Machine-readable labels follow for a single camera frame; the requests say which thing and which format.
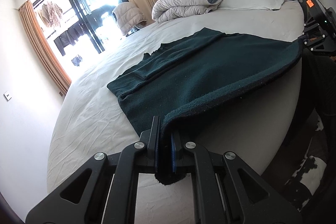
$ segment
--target orange sticker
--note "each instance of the orange sticker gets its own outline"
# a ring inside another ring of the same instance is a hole
[[[307,0],[307,4],[310,8],[314,6],[314,3],[311,0]]]

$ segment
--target green fabric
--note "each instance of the green fabric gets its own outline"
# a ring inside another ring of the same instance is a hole
[[[162,44],[107,85],[137,134],[162,121],[161,139],[175,128],[192,137],[225,102],[276,79],[300,59],[300,42],[207,28]]]

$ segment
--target triangular cutout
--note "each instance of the triangular cutout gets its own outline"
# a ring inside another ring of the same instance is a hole
[[[86,169],[80,174],[67,188],[65,188],[60,196],[74,204],[78,204],[83,195],[84,189],[91,176],[92,170]]]
[[[268,197],[268,193],[245,170],[238,169],[238,174],[252,204]]]

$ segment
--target white puffer jacket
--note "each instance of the white puffer jacket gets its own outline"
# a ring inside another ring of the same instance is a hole
[[[146,26],[147,19],[138,7],[132,2],[122,2],[113,10],[117,26],[121,30],[122,35],[137,27],[141,29]]]

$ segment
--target black electronic device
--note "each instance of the black electronic device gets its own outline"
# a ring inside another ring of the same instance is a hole
[[[336,55],[336,14],[326,9],[319,0],[303,0],[310,17],[304,24],[302,36],[306,47],[315,55]]]
[[[26,224],[132,224],[139,173],[157,167],[160,118],[121,153],[96,153],[36,205]],[[176,173],[191,173],[196,224],[301,224],[300,213],[233,152],[172,135]]]

